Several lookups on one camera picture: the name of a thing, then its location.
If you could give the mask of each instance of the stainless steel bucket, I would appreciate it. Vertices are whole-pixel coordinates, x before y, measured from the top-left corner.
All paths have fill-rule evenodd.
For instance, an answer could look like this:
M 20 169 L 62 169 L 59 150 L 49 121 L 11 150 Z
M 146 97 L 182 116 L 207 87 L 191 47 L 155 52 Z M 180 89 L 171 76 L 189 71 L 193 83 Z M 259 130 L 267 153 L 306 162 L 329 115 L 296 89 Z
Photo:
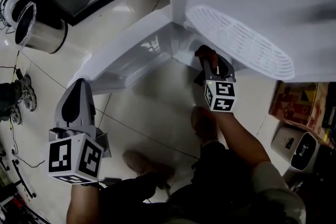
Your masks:
M 22 48 L 57 52 L 68 34 L 68 24 L 59 18 L 48 16 L 37 10 L 35 3 L 29 2 L 22 10 L 15 31 L 15 43 Z

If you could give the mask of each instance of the person's leg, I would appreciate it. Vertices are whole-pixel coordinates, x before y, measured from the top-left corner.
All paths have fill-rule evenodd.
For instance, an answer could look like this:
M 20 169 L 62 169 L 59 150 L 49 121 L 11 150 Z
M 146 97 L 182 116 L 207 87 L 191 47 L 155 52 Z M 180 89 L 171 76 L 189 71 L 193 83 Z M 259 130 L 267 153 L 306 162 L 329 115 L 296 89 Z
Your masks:
M 18 82 L 0 84 L 0 113 L 14 106 L 21 98 L 21 88 Z
M 103 223 L 113 219 L 117 223 L 155 223 L 171 216 L 166 204 L 144 204 L 155 194 L 156 187 L 166 188 L 174 169 L 150 161 L 141 153 L 128 151 L 123 154 L 126 164 L 138 177 L 118 182 L 100 191 L 100 211 Z
M 24 75 L 24 77 L 18 81 L 21 87 L 21 100 L 25 104 L 25 107 L 29 111 L 34 111 L 37 106 L 37 99 L 35 95 L 35 91 L 31 85 L 31 79 L 28 74 Z
M 14 105 L 13 107 L 7 109 L 5 112 L 0 113 L 0 122 L 8 121 L 12 118 L 13 123 L 20 125 L 22 122 L 21 113 L 19 107 Z
M 21 80 L 0 84 L 0 113 L 4 113 L 20 101 L 23 101 L 29 111 L 36 109 L 35 92 L 27 74 Z
M 201 157 L 192 166 L 192 185 L 173 193 L 169 203 L 182 206 L 187 217 L 196 222 L 216 222 L 225 210 L 248 203 L 250 171 L 218 141 L 216 120 L 210 111 L 194 108 L 191 124 L 201 143 Z

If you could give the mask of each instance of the dark pants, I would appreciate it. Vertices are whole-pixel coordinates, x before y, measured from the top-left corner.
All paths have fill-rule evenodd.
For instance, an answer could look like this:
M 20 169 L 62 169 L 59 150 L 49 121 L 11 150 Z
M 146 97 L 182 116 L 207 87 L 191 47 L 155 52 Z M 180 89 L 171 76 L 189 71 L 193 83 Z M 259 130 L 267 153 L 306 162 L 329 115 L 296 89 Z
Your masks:
M 0 84 L 0 121 L 8 121 L 10 108 L 15 106 L 21 97 L 20 82 Z
M 192 184 L 173 193 L 166 203 L 143 203 L 155 194 L 160 180 L 153 173 L 101 190 L 102 223 L 162 223 L 173 217 L 198 223 L 223 222 L 226 211 L 250 202 L 250 170 L 223 144 L 204 146 L 192 169 Z

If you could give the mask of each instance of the vented plastic surface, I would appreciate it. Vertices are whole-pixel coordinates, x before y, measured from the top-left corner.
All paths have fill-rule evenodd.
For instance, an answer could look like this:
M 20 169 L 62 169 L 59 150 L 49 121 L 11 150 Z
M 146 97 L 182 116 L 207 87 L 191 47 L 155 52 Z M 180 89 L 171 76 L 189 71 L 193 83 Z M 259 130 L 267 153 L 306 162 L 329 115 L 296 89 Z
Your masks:
M 200 34 L 246 66 L 274 79 L 294 78 L 292 59 L 241 22 L 204 5 L 192 7 L 186 16 Z

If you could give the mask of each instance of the cardboard box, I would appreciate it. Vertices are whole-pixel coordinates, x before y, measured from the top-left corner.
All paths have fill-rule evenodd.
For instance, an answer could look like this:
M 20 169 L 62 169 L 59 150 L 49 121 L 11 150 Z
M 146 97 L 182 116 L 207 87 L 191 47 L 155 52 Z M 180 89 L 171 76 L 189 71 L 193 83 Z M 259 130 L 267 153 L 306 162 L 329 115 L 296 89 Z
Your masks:
M 326 107 L 328 82 L 280 82 L 269 111 L 277 119 L 311 132 L 323 144 L 322 122 Z

